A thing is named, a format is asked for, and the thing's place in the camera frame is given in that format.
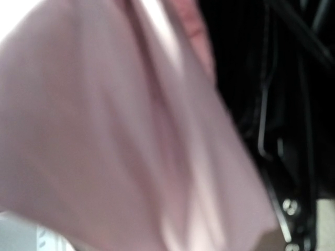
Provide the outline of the pink umbrella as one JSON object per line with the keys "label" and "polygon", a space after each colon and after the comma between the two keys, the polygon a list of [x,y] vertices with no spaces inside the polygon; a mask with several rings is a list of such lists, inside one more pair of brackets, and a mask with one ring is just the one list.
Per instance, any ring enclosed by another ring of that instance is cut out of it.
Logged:
{"label": "pink umbrella", "polygon": [[1,1],[1,250],[334,250],[334,1]]}

